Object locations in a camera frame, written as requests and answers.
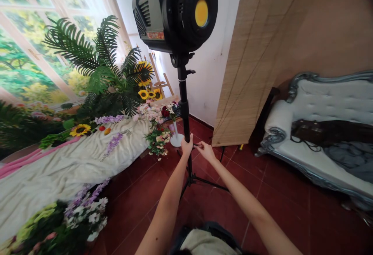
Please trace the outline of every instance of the wooden easel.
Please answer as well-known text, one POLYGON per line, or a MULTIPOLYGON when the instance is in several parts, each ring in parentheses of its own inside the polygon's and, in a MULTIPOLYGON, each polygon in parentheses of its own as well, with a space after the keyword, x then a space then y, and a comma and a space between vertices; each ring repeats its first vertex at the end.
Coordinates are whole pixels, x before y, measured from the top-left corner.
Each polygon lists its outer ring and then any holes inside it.
POLYGON ((152 83, 150 83, 150 89, 153 91, 154 89, 158 89, 159 88, 160 92, 162 94, 162 97, 165 98, 164 92, 163 92, 163 88, 164 87, 168 87, 170 89, 171 95, 174 95, 174 92, 172 91, 172 88, 171 88, 170 82, 168 81, 166 73, 163 73, 163 76, 164 76, 164 79, 166 80, 166 82, 159 81, 159 76, 158 76, 157 68, 155 67, 155 63, 154 63, 153 56, 152 56, 151 53, 149 53, 149 57, 150 57, 150 61, 152 63, 153 69, 154 69, 155 77, 157 78, 157 82, 154 84, 154 86, 153 86, 152 83))

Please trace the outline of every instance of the ornate sofa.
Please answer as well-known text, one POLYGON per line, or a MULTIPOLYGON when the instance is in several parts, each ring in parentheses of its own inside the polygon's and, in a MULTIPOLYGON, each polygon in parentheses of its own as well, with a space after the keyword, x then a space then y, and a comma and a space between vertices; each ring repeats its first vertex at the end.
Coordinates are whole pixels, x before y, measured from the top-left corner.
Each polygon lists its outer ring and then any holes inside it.
POLYGON ((346 120, 373 124, 373 71, 326 78, 312 72, 296 75, 289 97, 272 107, 256 156, 274 155, 300 170, 314 184, 350 196, 363 210, 373 210, 373 184, 339 167, 324 152, 290 140, 292 122, 346 120))

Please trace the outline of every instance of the light stand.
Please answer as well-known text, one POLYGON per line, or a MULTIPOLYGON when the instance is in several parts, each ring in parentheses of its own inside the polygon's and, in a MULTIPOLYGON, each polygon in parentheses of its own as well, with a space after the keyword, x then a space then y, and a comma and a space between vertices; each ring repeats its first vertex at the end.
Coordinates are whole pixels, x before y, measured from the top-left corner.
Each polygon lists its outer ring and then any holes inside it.
MULTIPOLYGON (((170 54, 172 65, 178 69, 178 78, 179 78, 179 88, 180 88, 180 101, 179 101, 179 108, 181 111, 181 117, 183 119, 184 124, 184 136, 185 141, 190 141, 190 130, 189 130, 189 104, 188 104, 188 96, 187 96, 187 76, 188 74, 195 73, 194 70, 187 70, 185 68, 186 64, 189 62, 189 59, 193 57, 194 53, 180 53, 180 54, 170 54)), ((189 155, 188 158, 188 166, 187 166, 188 177, 181 192, 180 199, 183 197, 183 194, 187 187, 190 187, 192 184, 195 184, 196 181, 200 181, 211 186, 214 186, 219 189, 223 189, 225 191, 229 190, 223 186, 200 178, 193 173, 192 168, 192 155, 189 155)))

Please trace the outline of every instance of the sofa armrest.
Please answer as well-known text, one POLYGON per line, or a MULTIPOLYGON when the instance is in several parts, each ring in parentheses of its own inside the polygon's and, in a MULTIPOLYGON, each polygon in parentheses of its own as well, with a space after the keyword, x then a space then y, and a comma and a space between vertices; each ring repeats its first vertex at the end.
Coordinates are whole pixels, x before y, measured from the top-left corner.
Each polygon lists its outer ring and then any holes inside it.
POLYGON ((273 151, 290 139, 293 108, 291 103, 284 100, 279 100, 273 105, 264 126, 266 134, 260 143, 257 156, 273 151))

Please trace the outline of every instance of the white vase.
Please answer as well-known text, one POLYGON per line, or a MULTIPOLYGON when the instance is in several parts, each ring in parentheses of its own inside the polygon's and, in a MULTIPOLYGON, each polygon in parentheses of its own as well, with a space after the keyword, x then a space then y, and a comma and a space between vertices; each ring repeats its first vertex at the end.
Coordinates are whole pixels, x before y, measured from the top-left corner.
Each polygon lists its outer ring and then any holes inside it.
POLYGON ((174 124, 174 128, 175 128, 175 132, 172 135, 170 142, 171 142, 171 145, 173 147, 180 147, 181 146, 181 141, 182 141, 184 135, 178 133, 178 127, 176 125, 176 122, 173 122, 173 124, 174 124))

